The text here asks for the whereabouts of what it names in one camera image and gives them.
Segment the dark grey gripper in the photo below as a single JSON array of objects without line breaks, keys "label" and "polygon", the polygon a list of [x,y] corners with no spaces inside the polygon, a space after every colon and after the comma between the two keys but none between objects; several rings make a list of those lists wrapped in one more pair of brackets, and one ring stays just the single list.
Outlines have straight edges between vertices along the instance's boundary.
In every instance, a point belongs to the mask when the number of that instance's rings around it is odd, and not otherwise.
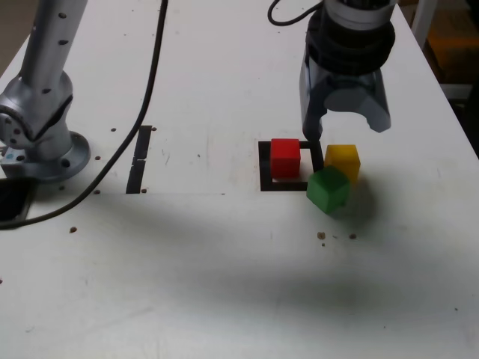
[{"label": "dark grey gripper", "polygon": [[391,127],[380,69],[366,73],[359,71],[356,65],[341,61],[315,62],[305,55],[299,76],[299,96],[302,132],[308,141],[320,140],[321,118],[327,109],[360,114],[375,132]]}]

